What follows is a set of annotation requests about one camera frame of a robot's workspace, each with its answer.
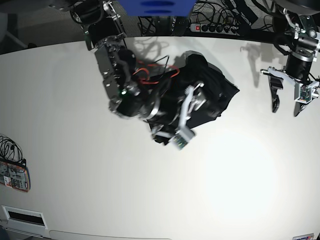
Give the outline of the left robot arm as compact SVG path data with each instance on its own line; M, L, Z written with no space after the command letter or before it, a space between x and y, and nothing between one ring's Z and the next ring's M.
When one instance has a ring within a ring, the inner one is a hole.
M278 33L273 46L287 57L282 69L268 67L260 72L268 77L271 94L271 110L280 106L278 91L287 81L294 87L293 100L296 117L308 104L319 97L320 79L311 74L311 67L320 52L320 33L313 15L320 12L318 0L275 0L277 11L285 18L288 30Z

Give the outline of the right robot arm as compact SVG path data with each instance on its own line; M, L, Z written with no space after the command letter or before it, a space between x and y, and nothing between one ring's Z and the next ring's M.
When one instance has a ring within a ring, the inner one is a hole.
M146 122L156 141L188 143L195 137L192 113L205 102L204 83L186 67L145 62L126 45L127 33L111 0L52 0L80 25L109 98L109 110L124 119Z

